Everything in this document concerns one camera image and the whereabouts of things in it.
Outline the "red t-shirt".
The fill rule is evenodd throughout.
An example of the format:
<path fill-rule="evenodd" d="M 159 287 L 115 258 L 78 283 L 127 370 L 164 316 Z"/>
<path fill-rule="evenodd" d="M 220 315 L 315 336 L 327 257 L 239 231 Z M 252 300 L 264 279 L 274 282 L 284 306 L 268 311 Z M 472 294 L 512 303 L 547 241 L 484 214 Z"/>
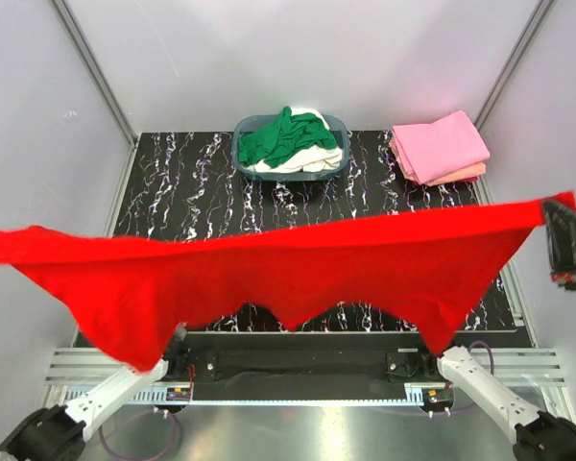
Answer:
<path fill-rule="evenodd" d="M 179 324 L 245 303 L 289 329 L 337 303 L 370 303 L 443 352 L 532 230 L 542 200 L 460 206 L 189 242 L 0 230 L 0 264 L 64 303 L 87 340 L 146 372 Z"/>

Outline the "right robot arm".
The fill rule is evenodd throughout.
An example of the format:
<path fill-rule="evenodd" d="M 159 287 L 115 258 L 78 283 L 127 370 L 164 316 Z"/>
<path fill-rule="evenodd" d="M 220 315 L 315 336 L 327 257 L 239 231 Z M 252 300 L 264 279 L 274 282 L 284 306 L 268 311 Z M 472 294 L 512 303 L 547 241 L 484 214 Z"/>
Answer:
<path fill-rule="evenodd" d="M 576 291 L 576 210 L 559 199 L 546 199 L 542 211 L 551 278 L 564 290 Z M 515 459 L 576 460 L 576 424 L 523 400 L 482 368 L 467 348 L 430 348 L 416 360 L 422 377 L 444 377 L 487 413 L 513 445 Z"/>

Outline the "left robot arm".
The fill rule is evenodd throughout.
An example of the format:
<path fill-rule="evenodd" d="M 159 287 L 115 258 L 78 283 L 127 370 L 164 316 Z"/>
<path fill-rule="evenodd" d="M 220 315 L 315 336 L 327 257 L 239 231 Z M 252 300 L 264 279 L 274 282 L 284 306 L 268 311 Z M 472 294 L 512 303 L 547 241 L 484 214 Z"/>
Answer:
<path fill-rule="evenodd" d="M 187 371 L 187 360 L 184 352 L 168 347 L 156 355 L 154 368 L 147 373 L 123 366 L 80 397 L 38 409 L 0 443 L 0 460 L 79 459 L 85 443 L 110 416 L 163 377 L 181 378 Z"/>

